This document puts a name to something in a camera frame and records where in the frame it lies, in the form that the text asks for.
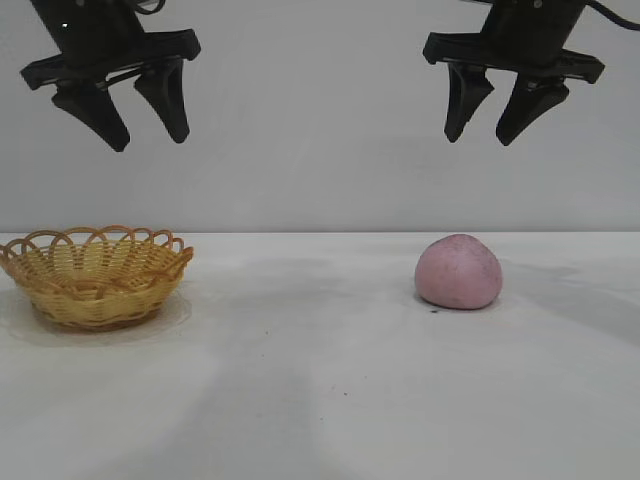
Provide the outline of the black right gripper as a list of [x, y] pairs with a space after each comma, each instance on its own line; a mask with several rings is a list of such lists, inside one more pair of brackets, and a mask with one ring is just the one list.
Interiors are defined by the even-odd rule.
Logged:
[[496, 126], [503, 146], [566, 100], [564, 78], [596, 82], [605, 65], [594, 56], [564, 48], [584, 8], [583, 1], [495, 1], [477, 33], [430, 33], [423, 56], [430, 64], [448, 64], [447, 139], [455, 143], [460, 138], [493, 92], [487, 69], [518, 74]]

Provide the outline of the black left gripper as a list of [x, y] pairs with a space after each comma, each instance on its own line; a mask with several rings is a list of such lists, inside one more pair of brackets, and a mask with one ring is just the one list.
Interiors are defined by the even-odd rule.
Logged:
[[[21, 70], [30, 89], [67, 80], [102, 82], [115, 72], [146, 68], [134, 88], [175, 143], [187, 139], [183, 60], [201, 52], [194, 30], [147, 32], [137, 17], [145, 11], [136, 1], [34, 1], [32, 6], [60, 53]], [[93, 83], [59, 83], [52, 102], [114, 151], [129, 144], [129, 131], [107, 90]]]

